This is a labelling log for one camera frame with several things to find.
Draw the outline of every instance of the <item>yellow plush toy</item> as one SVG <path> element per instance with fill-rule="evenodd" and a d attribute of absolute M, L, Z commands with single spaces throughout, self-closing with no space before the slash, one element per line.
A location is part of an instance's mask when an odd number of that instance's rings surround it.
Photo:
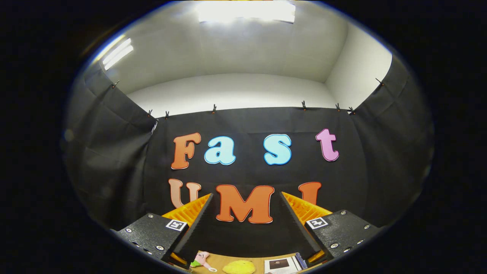
<path fill-rule="evenodd" d="M 255 271 L 255 265 L 250 261 L 238 260 L 225 265 L 223 271 L 228 274 L 252 274 Z"/>

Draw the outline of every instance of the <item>paper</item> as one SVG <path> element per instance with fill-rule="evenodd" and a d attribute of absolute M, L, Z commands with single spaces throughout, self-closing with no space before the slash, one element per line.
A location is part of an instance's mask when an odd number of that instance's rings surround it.
<path fill-rule="evenodd" d="M 292 257 L 264 261 L 265 274 L 293 274 L 306 268 L 299 253 Z"/>

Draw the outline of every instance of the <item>fluorescent light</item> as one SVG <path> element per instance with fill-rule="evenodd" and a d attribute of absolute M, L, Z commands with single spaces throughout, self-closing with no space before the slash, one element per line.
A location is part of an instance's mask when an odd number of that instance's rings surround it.
<path fill-rule="evenodd" d="M 294 23 L 296 6 L 274 1 L 206 1 L 198 6 L 199 20 L 230 21 L 235 18 L 259 18 Z"/>
<path fill-rule="evenodd" d="M 120 59 L 122 59 L 125 55 L 129 54 L 133 50 L 133 47 L 129 45 L 128 47 L 124 48 L 120 51 L 117 55 L 115 55 L 108 64 L 105 65 L 105 70 L 111 68 L 115 63 L 117 63 Z"/>
<path fill-rule="evenodd" d="M 112 58 L 114 58 L 119 52 L 121 52 L 123 49 L 125 49 L 128 45 L 130 45 L 130 38 L 125 40 L 125 42 L 121 43 L 118 47 L 116 47 L 108 56 L 103 59 L 103 64 L 107 64 L 110 62 Z"/>
<path fill-rule="evenodd" d="M 118 43 L 125 35 L 120 35 L 119 37 L 115 38 L 110 44 L 108 44 L 96 57 L 95 61 L 100 60 L 115 44 Z"/>

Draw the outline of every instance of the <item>table surface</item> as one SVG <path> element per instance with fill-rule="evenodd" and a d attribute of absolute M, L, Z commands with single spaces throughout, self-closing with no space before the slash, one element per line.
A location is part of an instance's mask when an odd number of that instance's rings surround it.
<path fill-rule="evenodd" d="M 206 259 L 206 262 L 212 267 L 216 268 L 217 272 L 211 272 L 208 269 L 206 269 L 203 266 L 198 266 L 198 267 L 190 267 L 189 269 L 183 269 L 178 266 L 175 266 L 179 269 L 182 269 L 188 273 L 194 273 L 194 274 L 225 274 L 223 272 L 223 267 L 227 265 L 230 262 L 236 261 L 236 260 L 247 260 L 251 261 L 255 265 L 255 272 L 253 274 L 264 274 L 264 261 L 265 260 L 270 260 L 270 259 L 280 259 L 280 258 L 287 258 L 294 256 L 296 253 L 291 253 L 291 254 L 285 254 L 281 256 L 274 256 L 274 257 L 260 257 L 260 258 L 244 258 L 244 257 L 230 257 L 230 256 L 223 256 L 223 255 L 218 255 L 218 254 L 211 254 L 208 256 Z M 309 269 L 315 268 L 321 264 L 317 264 L 315 266 L 309 267 L 305 270 L 301 270 L 296 273 L 303 273 L 306 272 Z"/>

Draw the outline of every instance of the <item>white ceiling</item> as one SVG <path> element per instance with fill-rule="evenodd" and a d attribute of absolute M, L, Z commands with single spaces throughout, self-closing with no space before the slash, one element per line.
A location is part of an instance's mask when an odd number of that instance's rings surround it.
<path fill-rule="evenodd" d="M 171 80 L 224 73 L 325 82 L 347 37 L 346 20 L 312 2 L 292 2 L 294 24 L 257 19 L 199 23 L 195 8 L 200 3 L 166 5 L 129 27 L 125 35 L 134 50 L 106 72 L 110 80 L 120 80 L 118 87 L 125 94 Z"/>

